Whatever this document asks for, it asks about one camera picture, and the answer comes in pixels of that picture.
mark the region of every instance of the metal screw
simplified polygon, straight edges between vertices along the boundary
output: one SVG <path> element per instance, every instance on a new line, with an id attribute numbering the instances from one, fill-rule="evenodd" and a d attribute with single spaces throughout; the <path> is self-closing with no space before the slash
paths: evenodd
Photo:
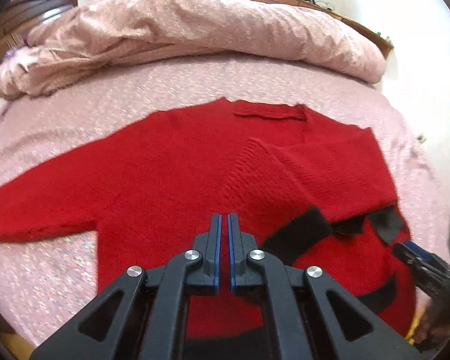
<path id="1" fill-rule="evenodd" d="M 319 266 L 309 266 L 307 268 L 307 275 L 311 276 L 312 278 L 319 278 L 320 276 L 322 276 L 322 268 L 320 268 Z"/>
<path id="2" fill-rule="evenodd" d="M 142 267 L 139 267 L 138 265 L 131 266 L 127 269 L 127 275 L 131 278 L 136 278 L 137 276 L 140 276 L 143 272 Z"/>
<path id="3" fill-rule="evenodd" d="M 254 249 L 249 254 L 250 258 L 254 260 L 262 260 L 265 258 L 265 252 L 260 249 Z"/>
<path id="4" fill-rule="evenodd" d="M 200 252 L 196 250 L 188 250 L 185 252 L 185 258 L 188 260 L 196 260 L 200 257 Z"/>

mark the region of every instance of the sweater sleeve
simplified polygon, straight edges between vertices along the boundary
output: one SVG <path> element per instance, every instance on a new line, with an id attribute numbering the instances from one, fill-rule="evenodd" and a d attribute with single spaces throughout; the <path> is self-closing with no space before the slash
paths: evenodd
<path id="1" fill-rule="evenodd" d="M 50 159 L 0 187 L 0 242 L 27 242 L 96 230 L 120 194 L 127 167 L 157 131 L 155 114 Z"/>

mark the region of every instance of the sweater collar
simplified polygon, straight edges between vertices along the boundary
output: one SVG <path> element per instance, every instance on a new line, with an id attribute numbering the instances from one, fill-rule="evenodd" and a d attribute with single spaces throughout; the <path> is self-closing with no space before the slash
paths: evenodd
<path id="1" fill-rule="evenodd" d="M 303 104 L 250 103 L 245 100 L 232 102 L 233 114 L 237 116 L 258 116 L 265 119 L 296 119 L 307 121 L 307 107 Z"/>

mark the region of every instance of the black gripper frame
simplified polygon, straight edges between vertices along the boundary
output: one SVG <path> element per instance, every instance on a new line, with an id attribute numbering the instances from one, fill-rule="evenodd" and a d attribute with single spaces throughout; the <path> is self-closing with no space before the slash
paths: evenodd
<path id="1" fill-rule="evenodd" d="M 255 238 L 240 231 L 237 214 L 227 219 L 231 290 L 259 300 L 273 360 L 421 358 L 319 267 L 304 271 L 284 265 L 274 255 L 257 250 Z"/>
<path id="2" fill-rule="evenodd" d="M 197 258 L 184 251 L 159 268 L 129 268 L 30 360 L 180 359 L 190 296 L 218 293 L 221 224 L 213 214 L 210 230 L 195 237 Z"/>
<path id="3" fill-rule="evenodd" d="M 392 253 L 408 266 L 415 285 L 431 298 L 438 297 L 450 282 L 450 265 L 414 242 L 397 242 Z"/>

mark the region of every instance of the yellow object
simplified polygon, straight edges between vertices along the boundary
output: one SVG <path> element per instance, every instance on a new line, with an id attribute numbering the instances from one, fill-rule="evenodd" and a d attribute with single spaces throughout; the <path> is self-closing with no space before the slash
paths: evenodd
<path id="1" fill-rule="evenodd" d="M 415 312 L 415 317 L 413 318 L 412 325 L 410 327 L 410 330 L 408 331 L 407 336 L 405 337 L 405 340 L 408 340 L 408 343 L 411 345 L 415 344 L 413 335 L 415 334 L 416 328 L 418 328 L 420 325 L 420 321 L 423 318 L 423 314 L 425 314 L 425 307 L 422 307 L 420 310 L 417 310 Z"/>
<path id="2" fill-rule="evenodd" d="M 33 345 L 25 340 L 20 334 L 0 333 L 0 337 L 8 350 L 12 352 L 18 360 L 28 360 L 35 349 Z"/>

